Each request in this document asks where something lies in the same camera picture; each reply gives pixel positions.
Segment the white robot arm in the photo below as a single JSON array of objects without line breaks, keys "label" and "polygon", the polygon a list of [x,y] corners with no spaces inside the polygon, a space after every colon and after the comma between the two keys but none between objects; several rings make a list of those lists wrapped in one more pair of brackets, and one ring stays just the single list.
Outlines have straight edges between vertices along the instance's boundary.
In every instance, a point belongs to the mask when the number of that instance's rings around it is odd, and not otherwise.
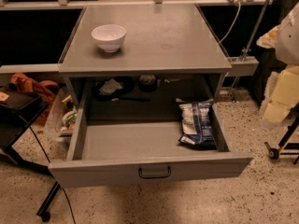
[{"label": "white robot arm", "polygon": [[286,64],[283,71],[272,72],[268,78],[260,108],[260,125],[273,129],[299,103],[299,3],[280,25],[261,36],[257,45],[274,48],[276,58]]}]

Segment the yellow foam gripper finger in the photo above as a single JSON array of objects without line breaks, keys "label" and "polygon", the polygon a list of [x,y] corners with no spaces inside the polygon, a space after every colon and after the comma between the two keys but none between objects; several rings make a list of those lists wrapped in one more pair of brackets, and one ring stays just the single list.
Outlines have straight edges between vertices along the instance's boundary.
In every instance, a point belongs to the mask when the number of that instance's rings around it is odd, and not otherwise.
[{"label": "yellow foam gripper finger", "polygon": [[279,26],[277,25],[266,34],[260,36],[256,41],[256,44],[265,49],[273,49],[277,43],[278,28]]},{"label": "yellow foam gripper finger", "polygon": [[277,127],[299,103],[299,66],[288,66],[280,73],[272,72],[267,80],[260,108],[260,125]]}]

